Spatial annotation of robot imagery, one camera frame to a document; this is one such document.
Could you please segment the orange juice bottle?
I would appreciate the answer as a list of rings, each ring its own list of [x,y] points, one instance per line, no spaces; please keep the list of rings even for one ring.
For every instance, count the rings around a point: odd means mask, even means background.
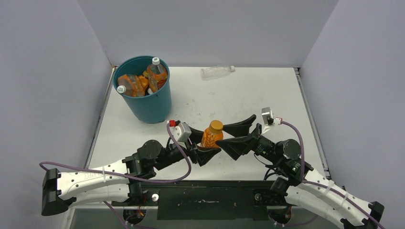
[[[149,87],[149,79],[148,79],[148,77],[145,77],[144,75],[138,76],[138,79],[139,79],[139,81],[141,83],[141,86],[143,88],[143,94],[146,95],[147,89]]]
[[[219,148],[216,141],[223,140],[223,123],[219,120],[212,120],[208,128],[205,129],[202,140],[200,143],[201,147],[205,148]]]

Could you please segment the clear crushed bottle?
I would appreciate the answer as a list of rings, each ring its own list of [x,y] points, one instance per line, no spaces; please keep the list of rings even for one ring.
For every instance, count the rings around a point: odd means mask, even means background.
[[[221,78],[230,75],[235,72],[235,66],[214,66],[209,68],[204,68],[200,70],[200,76],[204,80],[210,80],[214,78]]]

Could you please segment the large orange tea bottle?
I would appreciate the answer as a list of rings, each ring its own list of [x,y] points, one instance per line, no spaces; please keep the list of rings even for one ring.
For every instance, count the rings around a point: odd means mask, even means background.
[[[151,64],[147,67],[149,75],[149,88],[153,93],[157,92],[167,81],[168,72],[158,57],[153,57]]]

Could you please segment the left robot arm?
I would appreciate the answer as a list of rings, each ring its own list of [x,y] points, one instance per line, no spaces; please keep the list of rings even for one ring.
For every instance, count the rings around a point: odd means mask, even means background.
[[[204,148],[186,142],[185,146],[172,143],[164,147],[157,140],[148,140],[137,151],[105,166],[93,169],[71,168],[61,172],[59,165],[46,169],[42,185],[41,215],[53,216],[69,208],[85,203],[117,202],[134,206],[149,200],[142,182],[167,184],[185,179],[191,173],[191,165],[204,166],[220,148]],[[172,180],[155,179],[156,171],[185,160],[185,175]]]

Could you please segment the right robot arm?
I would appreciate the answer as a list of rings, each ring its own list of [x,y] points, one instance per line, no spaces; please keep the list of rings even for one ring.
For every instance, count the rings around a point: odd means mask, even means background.
[[[277,179],[270,191],[270,198],[276,204],[304,208],[317,216],[332,222],[340,229],[382,229],[380,223],[384,206],[375,201],[362,200],[327,179],[305,161],[303,139],[299,130],[281,118],[266,115],[267,125],[256,128],[246,136],[216,141],[232,159],[253,151],[271,162]],[[272,142],[263,134],[276,125],[292,128],[298,141],[288,139]]]

